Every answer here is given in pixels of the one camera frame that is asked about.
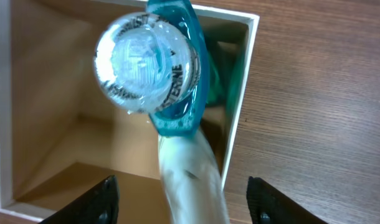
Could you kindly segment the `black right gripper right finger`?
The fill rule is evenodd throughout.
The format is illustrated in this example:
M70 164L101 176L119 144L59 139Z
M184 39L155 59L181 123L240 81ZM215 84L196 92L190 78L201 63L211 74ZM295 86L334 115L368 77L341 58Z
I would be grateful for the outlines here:
M249 177L246 199L253 224L326 224L260 177Z

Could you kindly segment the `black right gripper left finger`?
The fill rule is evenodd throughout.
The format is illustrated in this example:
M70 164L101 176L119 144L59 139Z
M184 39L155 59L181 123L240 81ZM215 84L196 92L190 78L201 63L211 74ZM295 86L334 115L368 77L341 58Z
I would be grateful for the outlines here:
M39 224L117 224L120 191L110 175Z

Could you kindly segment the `white cream tube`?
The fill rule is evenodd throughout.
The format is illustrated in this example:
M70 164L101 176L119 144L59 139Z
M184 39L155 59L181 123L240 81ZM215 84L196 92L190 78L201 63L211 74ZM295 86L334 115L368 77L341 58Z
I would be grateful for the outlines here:
M158 137L161 183L171 223L229 223L222 179L204 133L192 137Z

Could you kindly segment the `teal mouthwash bottle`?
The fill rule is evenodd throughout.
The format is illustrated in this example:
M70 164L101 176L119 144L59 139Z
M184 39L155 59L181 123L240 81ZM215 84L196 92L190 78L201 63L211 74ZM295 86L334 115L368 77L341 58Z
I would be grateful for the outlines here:
M93 56L97 83L114 104L147 114L161 136L191 136L206 108L235 119L244 58L227 49L245 29L239 12L189 1L147 1L114 20Z

